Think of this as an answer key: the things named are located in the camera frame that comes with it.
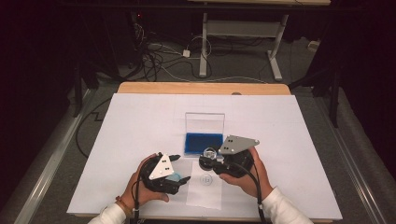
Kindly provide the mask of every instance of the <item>metal bracket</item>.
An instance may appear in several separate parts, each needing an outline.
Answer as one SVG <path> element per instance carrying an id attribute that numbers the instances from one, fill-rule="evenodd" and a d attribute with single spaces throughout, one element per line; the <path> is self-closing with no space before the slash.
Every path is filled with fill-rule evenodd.
<path id="1" fill-rule="evenodd" d="M 257 146 L 259 143 L 260 141 L 256 139 L 228 135 L 220 147 L 219 153 L 221 155 L 234 155 L 250 147 Z"/>
<path id="2" fill-rule="evenodd" d="M 149 175 L 149 179 L 158 179 L 164 176 L 172 175 L 174 173 L 174 169 L 172 167 L 171 160 L 167 154 L 163 154 L 160 161 L 158 161 L 157 165 L 155 166 L 154 170 Z"/>

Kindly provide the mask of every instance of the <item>gray floor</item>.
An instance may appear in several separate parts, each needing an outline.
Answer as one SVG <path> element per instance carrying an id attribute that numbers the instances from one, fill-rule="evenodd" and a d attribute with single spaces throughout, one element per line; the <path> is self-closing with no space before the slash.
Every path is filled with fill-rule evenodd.
<path id="1" fill-rule="evenodd" d="M 275 82 L 265 55 L 265 51 L 272 47 L 272 41 L 264 40 L 259 46 L 255 47 L 235 45 L 232 52 L 229 52 L 230 47 L 220 48 L 220 44 L 226 46 L 224 43 L 213 44 L 214 48 L 208 59 L 212 69 L 212 76 L 209 80 L 227 78 L 219 80 L 219 82 Z M 314 56 L 313 52 L 306 49 L 307 44 L 308 41 L 305 39 L 292 44 L 281 44 L 276 58 L 284 78 L 282 83 L 289 84 L 304 76 Z M 184 49 L 172 43 L 166 43 L 165 45 L 172 49 L 163 48 L 163 50 L 181 52 Z M 217 56 L 227 52 L 229 53 L 225 56 Z M 168 53 L 162 53 L 162 56 L 165 60 L 176 58 L 176 55 Z M 198 56 L 199 54 L 195 53 L 191 57 Z M 194 74 L 197 75 L 199 62 L 197 60 L 185 61 L 192 63 Z M 129 71 L 126 66 L 121 66 L 120 70 L 122 73 Z M 158 81 L 181 81 L 180 78 L 200 80 L 192 77 L 189 63 L 175 64 L 167 68 L 166 71 L 162 70 L 158 74 Z M 105 99 L 111 97 L 112 93 L 117 91 L 118 86 L 119 84 L 117 83 L 102 80 L 100 88 L 94 94 L 91 103 L 86 104 L 88 107 L 87 111 L 91 111 Z M 340 90 L 338 129 L 334 129 L 327 119 L 326 105 L 328 100 L 326 97 L 312 97 L 309 88 L 297 88 L 292 91 L 292 94 L 297 97 L 306 125 L 344 217 L 343 220 L 335 221 L 335 223 L 396 223 L 396 216 L 394 215 L 396 210 L 394 200 L 396 199 L 395 181 L 385 169 L 382 161 L 372 148 L 369 139 L 365 136 L 362 127 L 349 107 L 343 91 Z M 108 103 L 95 110 L 99 112 L 99 119 L 104 117 L 107 107 Z M 59 146 L 66 130 L 73 122 L 71 117 L 73 109 L 74 106 L 71 105 L 51 139 L 43 147 L 20 185 L 15 189 L 14 194 L 0 214 L 0 223 L 13 223 L 16 220 L 37 179 L 49 161 L 53 150 Z M 81 125 L 78 133 L 78 142 L 85 153 L 89 154 L 100 126 L 101 121 L 95 121 L 94 116 L 89 116 Z M 343 149 L 346 149 L 348 155 L 353 158 L 354 163 L 352 165 L 356 165 L 359 168 L 357 174 L 353 172 L 353 169 L 352 171 L 349 169 L 350 161 L 345 160 Z M 70 203 L 85 162 L 86 159 L 78 151 L 76 140 L 73 138 L 67 147 L 56 175 L 53 177 L 42 202 L 32 218 L 32 223 L 87 223 L 90 220 L 88 217 L 74 217 L 66 214 L 67 206 Z M 359 179 L 356 181 L 356 175 L 362 176 L 362 183 L 366 184 L 365 186 L 368 187 L 368 190 L 361 191 L 361 181 Z M 372 212 L 377 210 L 373 210 L 370 207 L 373 205 L 372 203 L 365 203 L 362 199 L 363 196 L 367 195 L 364 193 L 367 192 L 372 193 L 370 196 L 376 202 L 375 207 L 381 211 L 385 221 L 381 220 L 381 218 L 375 221 L 376 217 L 381 216 L 379 214 L 373 216 Z M 180 221 L 145 221 L 145 223 L 164 222 L 184 223 Z"/>

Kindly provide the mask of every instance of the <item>wooden table edge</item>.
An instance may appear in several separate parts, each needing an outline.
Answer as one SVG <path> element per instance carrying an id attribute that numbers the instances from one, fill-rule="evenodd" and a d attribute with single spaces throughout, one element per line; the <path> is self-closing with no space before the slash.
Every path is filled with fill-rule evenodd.
<path id="1" fill-rule="evenodd" d="M 291 95 L 285 84 L 123 82 L 117 93 Z"/>

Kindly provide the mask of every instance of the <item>electrical cord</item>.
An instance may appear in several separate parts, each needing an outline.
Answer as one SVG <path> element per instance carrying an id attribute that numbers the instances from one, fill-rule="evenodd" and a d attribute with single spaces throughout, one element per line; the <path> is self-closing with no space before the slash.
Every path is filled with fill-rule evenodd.
<path id="1" fill-rule="evenodd" d="M 139 205 L 140 205 L 140 203 L 139 203 L 139 183 L 142 180 L 141 179 L 142 170 L 145 169 L 146 165 L 149 163 L 150 160 L 151 160 L 151 158 L 146 160 L 143 163 L 143 165 L 141 166 L 139 174 L 137 176 L 137 181 L 134 183 L 134 184 L 136 184 L 135 190 L 134 190 L 134 185 L 132 185 L 132 188 L 131 188 L 132 197 L 134 198 L 134 224 L 137 224 L 137 222 L 139 220 Z"/>
<path id="2" fill-rule="evenodd" d="M 260 83 L 267 83 L 265 81 L 262 81 L 262 80 L 259 80 L 259 79 L 253 78 L 253 77 L 223 77 L 223 78 L 210 79 L 210 80 L 192 81 L 192 80 L 188 80 L 188 79 L 181 78 L 181 77 L 175 77 L 172 73 L 170 73 L 164 67 L 162 67 L 162 70 L 165 71 L 170 77 L 177 79 L 179 81 L 185 81 L 185 82 L 205 83 L 205 82 L 217 82 L 217 81 L 228 80 L 228 79 L 242 78 L 242 79 L 249 79 L 249 80 L 257 81 Z"/>
<path id="3" fill-rule="evenodd" d="M 265 220 L 264 212 L 262 211 L 262 189 L 261 189 L 261 186 L 260 186 L 259 176 L 257 175 L 257 179 L 256 179 L 256 177 L 254 177 L 254 175 L 250 171 L 248 171 L 245 167 L 243 167 L 242 165 L 240 165 L 238 163 L 230 162 L 230 164 L 233 165 L 233 166 L 236 166 L 237 168 L 239 168 L 241 170 L 243 170 L 253 180 L 253 182 L 254 182 L 254 184 L 256 186 L 256 190 L 257 190 L 257 205 L 259 207 L 260 220 L 262 221 L 262 224 L 267 224 L 267 221 Z"/>
<path id="4" fill-rule="evenodd" d="M 196 37 L 194 37 L 194 38 L 191 40 L 190 44 L 187 45 L 186 49 L 189 49 L 189 47 L 191 46 L 191 44 L 193 43 L 193 41 L 194 41 L 195 39 L 198 39 L 198 38 L 202 38 L 202 37 L 201 37 L 201 36 L 196 36 Z M 207 42 L 208 45 L 209 45 L 209 52 L 208 52 L 208 54 L 207 54 L 207 55 L 209 55 L 209 54 L 212 52 L 213 45 L 212 45 L 212 44 L 209 42 L 209 40 L 207 40 L 206 38 L 203 38 L 203 39 L 206 40 L 206 42 Z M 243 43 L 243 42 L 240 42 L 240 41 L 235 41 L 235 42 L 236 42 L 236 44 L 243 45 L 243 46 L 258 46 L 258 45 L 260 45 L 260 44 L 262 43 L 262 41 L 263 41 L 264 39 L 265 39 L 265 38 L 254 38 L 253 41 L 251 41 L 251 42 L 249 42 L 249 43 Z M 149 46 L 159 46 L 159 47 L 156 48 L 156 49 L 150 49 Z M 161 50 L 162 48 L 170 49 L 171 51 L 163 51 L 163 50 Z M 153 58 L 152 58 L 151 56 L 149 56 L 149 55 L 151 55 L 151 54 L 155 54 L 156 56 L 155 56 L 154 59 L 157 59 L 157 57 L 162 57 L 162 56 L 160 56 L 159 53 L 176 54 L 176 55 L 180 55 L 180 57 L 176 57 L 176 58 L 174 58 L 174 59 L 171 59 L 171 60 L 168 60 L 168 61 L 164 61 L 163 58 L 161 58 L 160 60 L 153 60 Z M 265 65 L 265 66 L 259 71 L 259 79 L 251 78 L 251 77 L 226 77 L 226 78 L 219 78 L 219 79 L 208 80 L 208 78 L 211 77 L 212 74 L 213 74 L 213 72 L 212 72 L 212 66 L 211 66 L 211 63 L 207 60 L 206 56 L 204 56 L 204 54 L 203 54 L 202 52 L 201 52 L 201 56 L 202 56 L 203 60 L 206 61 L 206 64 L 207 64 L 208 70 L 209 70 L 208 75 L 205 76 L 205 77 L 200 77 L 200 76 L 195 75 L 192 63 L 186 62 L 186 61 L 178 62 L 179 60 L 183 60 L 183 59 L 188 59 L 188 60 L 190 60 L 190 59 L 192 59 L 192 58 L 183 57 L 183 56 L 182 56 L 182 53 L 178 52 L 176 49 L 173 49 L 173 48 L 171 48 L 171 47 L 165 46 L 165 45 L 164 45 L 163 43 L 161 43 L 161 42 L 160 42 L 159 44 L 157 44 L 157 43 L 148 43 L 148 48 L 147 48 L 147 53 L 146 53 L 146 58 L 147 58 L 147 59 L 146 59 L 146 62 L 150 62 L 150 65 L 148 65 L 146 62 L 144 62 L 143 70 L 144 70 L 144 74 L 145 74 L 145 75 L 144 75 L 144 77 L 141 77 L 141 78 L 144 78 L 146 81 L 156 81 L 156 80 L 157 80 L 158 73 L 159 73 L 160 70 L 162 69 L 162 70 L 164 70 L 167 74 L 169 74 L 171 77 L 173 77 L 173 78 L 175 78 L 175 79 L 177 79 L 177 80 L 193 82 L 193 81 L 191 81 L 191 80 L 187 80 L 187 79 L 184 79 L 184 78 L 175 77 L 175 76 L 173 76 L 173 75 L 167 70 L 168 68 L 170 68 L 170 67 L 172 67 L 172 66 L 174 66 L 174 65 L 176 65 L 176 64 L 188 63 L 188 64 L 190 65 L 190 67 L 191 67 L 191 75 L 192 75 L 193 77 L 197 78 L 197 79 L 205 79 L 206 81 L 215 82 L 215 81 L 222 81 L 222 80 L 226 80 L 226 79 L 243 78 L 243 79 L 250 79 L 250 80 L 254 80 L 254 81 L 266 83 L 266 82 L 264 82 L 264 81 L 261 81 L 261 74 L 260 74 L 260 72 L 261 72 L 261 70 L 264 69 L 268 64 Z M 171 62 L 176 62 L 176 63 L 170 64 L 170 65 L 168 65 L 168 66 L 163 66 L 163 64 L 165 64 L 165 63 L 171 63 Z"/>
<path id="5" fill-rule="evenodd" d="M 84 156 L 86 159 L 88 159 L 89 155 L 87 155 L 87 154 L 82 150 L 81 146 L 79 145 L 79 141 L 78 141 L 79 130 L 80 130 L 82 124 L 85 122 L 85 120 L 86 120 L 91 114 L 95 114 L 95 115 L 96 115 L 95 120 L 101 121 L 101 120 L 99 120 L 99 119 L 97 118 L 98 112 L 94 112 L 94 111 L 95 111 L 97 108 L 99 108 L 101 105 L 104 105 L 107 101 L 110 101 L 110 100 L 111 100 L 111 97 L 108 98 L 108 99 L 106 99 L 106 100 L 104 100 L 101 104 L 97 105 L 90 113 L 88 113 L 88 114 L 84 117 L 84 119 L 81 121 L 81 123 L 77 126 L 76 135 L 75 135 L 76 145 L 77 145 L 78 151 L 79 151 L 79 152 L 82 154 L 82 156 Z"/>

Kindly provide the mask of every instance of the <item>white tabletop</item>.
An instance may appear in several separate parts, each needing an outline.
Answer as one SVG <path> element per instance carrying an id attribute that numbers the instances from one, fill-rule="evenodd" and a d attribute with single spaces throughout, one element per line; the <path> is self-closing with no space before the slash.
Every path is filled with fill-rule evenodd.
<path id="1" fill-rule="evenodd" d="M 294 96 L 116 93 L 67 213 L 97 215 L 123 193 L 140 161 L 154 152 L 179 154 L 175 170 L 191 175 L 183 157 L 185 113 L 224 113 L 224 134 L 259 139 L 270 182 L 313 219 L 341 219 L 329 181 Z M 256 200 L 222 184 L 221 209 L 186 205 L 189 184 L 170 202 L 149 202 L 141 217 L 259 220 Z"/>

